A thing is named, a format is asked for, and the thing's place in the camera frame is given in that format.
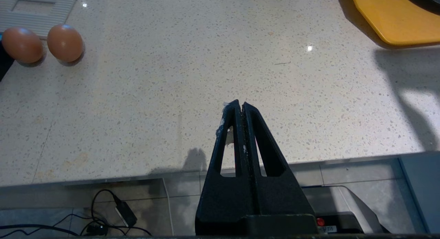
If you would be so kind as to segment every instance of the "white speckled countertop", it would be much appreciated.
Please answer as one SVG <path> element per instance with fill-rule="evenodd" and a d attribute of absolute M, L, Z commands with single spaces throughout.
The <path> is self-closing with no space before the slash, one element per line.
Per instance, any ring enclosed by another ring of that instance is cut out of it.
<path fill-rule="evenodd" d="M 0 186 L 206 170 L 234 99 L 290 163 L 438 149 L 438 93 L 394 75 L 435 89 L 437 49 L 389 53 L 338 0 L 78 0 L 67 23 L 77 65 L 49 53 L 0 82 Z"/>

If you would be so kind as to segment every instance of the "yellow cutting board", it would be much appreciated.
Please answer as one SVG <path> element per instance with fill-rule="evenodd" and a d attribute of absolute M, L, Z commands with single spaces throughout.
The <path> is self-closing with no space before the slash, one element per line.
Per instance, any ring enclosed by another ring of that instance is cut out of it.
<path fill-rule="evenodd" d="M 391 45 L 440 42 L 440 15 L 409 0 L 353 0 L 379 37 Z"/>

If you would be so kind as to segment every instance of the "egg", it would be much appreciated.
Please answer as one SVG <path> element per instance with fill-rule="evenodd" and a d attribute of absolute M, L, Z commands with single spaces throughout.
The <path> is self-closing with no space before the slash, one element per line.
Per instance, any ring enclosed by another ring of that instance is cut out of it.
<path fill-rule="evenodd" d="M 59 24 L 53 26 L 47 34 L 47 47 L 55 58 L 72 62 L 81 56 L 83 41 L 81 35 L 72 26 Z"/>
<path fill-rule="evenodd" d="M 33 63 L 43 57 L 43 44 L 31 30 L 12 27 L 3 32 L 1 43 L 8 55 L 19 62 Z"/>

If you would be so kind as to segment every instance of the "gray floor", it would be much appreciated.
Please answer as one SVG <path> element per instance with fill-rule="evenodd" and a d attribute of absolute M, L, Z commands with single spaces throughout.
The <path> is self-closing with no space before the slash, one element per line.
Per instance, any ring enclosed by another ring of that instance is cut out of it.
<path fill-rule="evenodd" d="M 302 186 L 343 185 L 360 197 L 378 216 L 380 222 L 392 233 L 423 233 L 418 211 L 412 200 L 397 159 L 339 164 L 296 164 L 292 170 Z M 204 176 L 185 176 L 166 179 L 170 195 L 171 219 L 174 234 L 193 235 L 194 217 L 204 184 Z M 148 229 L 156 236 L 170 236 L 171 223 L 165 188 L 161 179 L 91 185 L 91 192 L 109 188 L 127 200 L 138 218 L 136 226 Z M 108 194 L 99 196 L 96 211 L 115 225 L 123 225 Z M 10 209 L 0 211 L 0 225 L 16 223 L 39 223 L 53 225 L 69 213 L 89 216 L 89 209 Z M 66 219 L 60 228 L 77 233 L 87 223 L 79 218 Z M 111 235 L 121 233 L 111 230 Z M 131 230 L 131 236 L 144 235 Z M 65 236 L 61 232 L 39 231 L 26 238 Z M 16 233 L 11 238 L 24 238 Z"/>

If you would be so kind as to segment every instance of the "countertop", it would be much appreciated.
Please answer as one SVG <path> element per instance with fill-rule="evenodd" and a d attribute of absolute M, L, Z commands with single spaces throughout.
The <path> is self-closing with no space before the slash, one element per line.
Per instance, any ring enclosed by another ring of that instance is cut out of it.
<path fill-rule="evenodd" d="M 235 99 L 289 163 L 438 150 L 438 48 L 383 49 L 350 2 L 77 0 L 83 58 L 0 82 L 0 186 L 206 170 Z"/>

